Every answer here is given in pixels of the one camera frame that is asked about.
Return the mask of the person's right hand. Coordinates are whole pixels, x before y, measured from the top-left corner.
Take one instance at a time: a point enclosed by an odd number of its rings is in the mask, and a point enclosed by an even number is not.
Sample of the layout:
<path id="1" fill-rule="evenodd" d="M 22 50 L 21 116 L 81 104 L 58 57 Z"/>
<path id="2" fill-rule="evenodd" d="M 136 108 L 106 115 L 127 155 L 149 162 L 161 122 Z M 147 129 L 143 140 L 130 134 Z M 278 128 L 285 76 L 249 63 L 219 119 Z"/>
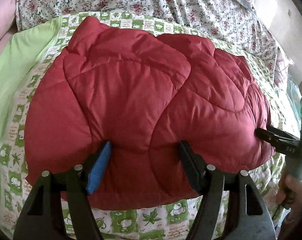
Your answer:
<path id="1" fill-rule="evenodd" d="M 279 191 L 276 195 L 276 202 L 281 204 L 287 193 L 285 189 L 289 189 L 294 194 L 291 204 L 291 215 L 298 216 L 302 211 L 302 180 L 293 177 L 291 174 L 284 173 L 279 182 Z"/>

